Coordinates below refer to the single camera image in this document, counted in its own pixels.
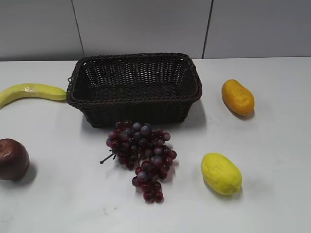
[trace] bunch of grapes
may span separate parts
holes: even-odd
[[[147,202],[161,202],[163,193],[161,184],[157,180],[165,179],[173,165],[177,153],[165,145],[171,138],[169,133],[162,129],[152,130],[151,125],[140,124],[126,120],[116,123],[116,128],[111,131],[106,141],[112,154],[101,161],[117,156],[121,165],[134,169],[140,160],[144,160],[136,168],[132,185],[140,188]]]

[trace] grape stem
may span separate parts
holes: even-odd
[[[109,158],[111,158],[113,155],[115,156],[113,159],[115,159],[115,158],[116,158],[116,155],[115,155],[115,154],[111,154],[111,155],[109,155],[107,158],[101,160],[101,161],[100,161],[100,164],[103,164],[106,160],[108,160]]]

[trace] lemon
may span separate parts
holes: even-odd
[[[222,154],[206,154],[203,157],[201,168],[205,182],[217,193],[232,195],[240,191],[241,172]]]
[[[42,98],[62,101],[66,99],[66,91],[45,84],[23,83],[11,86],[0,93],[0,108],[21,98]]]

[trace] basket rim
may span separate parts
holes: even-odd
[[[197,86],[197,90],[192,95],[187,96],[177,96],[177,97],[147,97],[147,98],[132,98],[132,99],[110,99],[110,100],[80,100],[76,99],[73,96],[74,89],[76,86],[76,79],[78,77],[81,66],[90,60],[113,60],[116,58],[152,58],[152,57],[178,57],[185,59],[188,62],[188,65],[191,69],[191,72],[194,75],[193,82]],[[196,67],[193,63],[193,60],[189,58],[188,55],[183,53],[133,53],[133,54],[124,54],[124,55],[99,55],[99,56],[90,56],[80,59],[72,72],[70,78],[68,78],[69,85],[67,88],[67,102],[72,105],[113,105],[113,104],[139,104],[139,103],[174,103],[174,102],[183,102],[183,103],[193,103],[199,100],[202,96],[202,83],[197,74]]]

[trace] yellow mango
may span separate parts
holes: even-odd
[[[234,79],[224,83],[222,96],[227,107],[240,116],[246,116],[254,110],[253,94]]]
[[[203,157],[201,163],[203,179],[221,195],[238,193],[242,185],[240,170],[225,156],[209,153]]]

